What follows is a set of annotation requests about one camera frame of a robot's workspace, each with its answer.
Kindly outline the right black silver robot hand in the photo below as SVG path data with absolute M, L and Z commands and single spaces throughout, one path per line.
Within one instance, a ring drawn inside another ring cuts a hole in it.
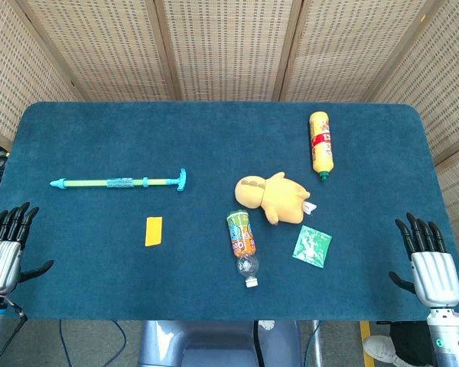
M 428 308 L 455 307 L 459 304 L 459 278 L 454 259 L 448 253 L 444 236 L 434 222 L 425 222 L 406 214 L 410 225 L 396 219 L 413 274 L 412 281 L 394 271 L 389 278 Z

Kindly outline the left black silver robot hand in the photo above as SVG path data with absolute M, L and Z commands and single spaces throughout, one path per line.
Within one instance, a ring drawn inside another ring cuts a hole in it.
M 23 203 L 0 212 L 0 300 L 5 299 L 18 284 L 38 278 L 48 272 L 54 261 L 48 260 L 39 268 L 22 271 L 22 253 L 34 217 L 39 212 L 30 203 Z

